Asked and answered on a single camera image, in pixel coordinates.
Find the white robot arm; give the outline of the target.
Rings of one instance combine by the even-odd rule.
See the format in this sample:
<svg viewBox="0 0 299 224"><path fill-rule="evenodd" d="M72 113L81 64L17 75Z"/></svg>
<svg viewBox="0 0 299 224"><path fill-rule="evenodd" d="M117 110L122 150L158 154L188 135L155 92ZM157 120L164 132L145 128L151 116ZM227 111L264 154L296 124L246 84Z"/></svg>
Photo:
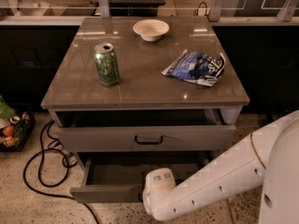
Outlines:
<svg viewBox="0 0 299 224"><path fill-rule="evenodd" d="M168 168L148 173L143 203L167 221L259 186L258 224L299 224L299 111L249 134L180 184Z"/></svg>

